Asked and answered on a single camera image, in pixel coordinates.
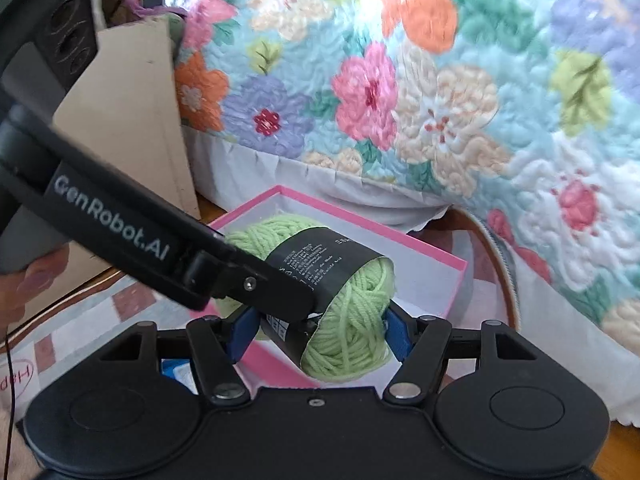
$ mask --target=gray panel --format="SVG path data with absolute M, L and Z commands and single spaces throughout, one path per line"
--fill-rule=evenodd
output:
M 20 206 L 0 235 L 0 274 L 23 270 L 33 260 L 57 249 L 66 241 L 42 218 Z
M 9 95 L 47 124 L 51 124 L 53 114 L 66 95 L 33 43 L 20 47 L 2 72 L 0 81 Z

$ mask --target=pink box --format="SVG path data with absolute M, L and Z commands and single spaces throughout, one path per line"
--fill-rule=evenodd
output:
M 235 210 L 221 216 L 210 227 L 222 234 L 275 216 L 292 213 L 313 218 L 332 230 L 387 256 L 394 263 L 394 301 L 412 316 L 432 314 L 447 317 L 466 268 L 466 261 L 416 238 L 383 226 L 284 186 L 274 186 Z M 212 302 L 202 314 L 216 313 Z M 319 383 L 303 374 L 270 341 L 254 341 L 238 364 L 247 385 L 331 387 L 375 386 L 381 391 L 398 370 L 395 359 L 365 377 L 342 384 Z

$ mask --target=black label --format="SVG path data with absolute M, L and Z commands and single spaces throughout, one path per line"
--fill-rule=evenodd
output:
M 382 254 L 327 227 L 305 229 L 288 238 L 271 251 L 266 261 L 313 290 L 318 315 L 295 324 L 267 316 L 262 320 L 262 330 L 300 366 L 321 314 L 359 269 L 381 257 Z
M 131 256 L 159 270 L 167 270 L 178 254 L 178 240 L 141 214 L 122 205 L 77 171 L 60 164 L 44 198 L 68 208 L 95 236 L 130 246 Z

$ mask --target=purple flower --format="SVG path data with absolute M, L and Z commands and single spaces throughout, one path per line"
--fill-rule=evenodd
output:
M 260 152 L 298 158 L 305 147 L 305 136 L 314 126 L 304 115 L 310 99 L 288 94 L 282 81 L 271 76 L 252 76 L 221 103 L 226 133 L 238 143 Z
M 640 0 L 556 0 L 551 38 L 602 56 L 616 86 L 640 102 Z

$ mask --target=yarn label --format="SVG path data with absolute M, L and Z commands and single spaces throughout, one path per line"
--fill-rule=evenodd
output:
M 306 345 L 329 304 L 359 269 L 382 257 L 327 227 L 305 229 L 288 238 L 271 251 L 266 261 L 313 290 L 315 314 L 298 323 L 266 316 L 261 322 L 262 330 L 300 366 Z

